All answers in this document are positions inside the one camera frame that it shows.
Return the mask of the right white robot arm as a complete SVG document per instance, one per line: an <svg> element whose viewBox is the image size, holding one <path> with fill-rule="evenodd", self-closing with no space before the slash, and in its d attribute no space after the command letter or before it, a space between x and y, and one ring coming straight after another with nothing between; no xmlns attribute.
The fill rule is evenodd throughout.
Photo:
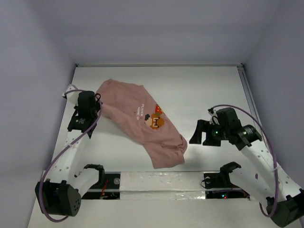
<svg viewBox="0 0 304 228"><path fill-rule="evenodd" d="M261 212L284 228L304 215L304 189L281 168L271 146L263 141L252 125L241 124L236 106L220 104L208 110L210 120L198 120L190 144L220 147L222 141L234 145L256 168L249 173L235 161L220 167L218 172L204 174L203 188L237 187L260 204Z"/></svg>

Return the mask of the pink printed t shirt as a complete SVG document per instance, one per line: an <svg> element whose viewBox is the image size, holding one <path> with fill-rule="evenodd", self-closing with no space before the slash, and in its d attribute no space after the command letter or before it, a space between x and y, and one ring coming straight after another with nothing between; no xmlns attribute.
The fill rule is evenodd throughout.
<svg viewBox="0 0 304 228"><path fill-rule="evenodd" d="M98 88L102 116L147 151L155 169L185 162L185 138L142 85L106 80Z"/></svg>

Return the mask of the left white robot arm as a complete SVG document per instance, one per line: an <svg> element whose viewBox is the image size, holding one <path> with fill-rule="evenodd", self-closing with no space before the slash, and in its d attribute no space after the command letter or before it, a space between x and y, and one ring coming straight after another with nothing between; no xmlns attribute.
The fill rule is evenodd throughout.
<svg viewBox="0 0 304 228"><path fill-rule="evenodd" d="M53 223L74 217L80 210L81 198L92 187L105 183L105 170L100 164L78 167L80 157L90 142L102 114L101 95L93 91L72 89L63 94L74 105L64 148L46 168L35 186L35 194L44 216Z"/></svg>

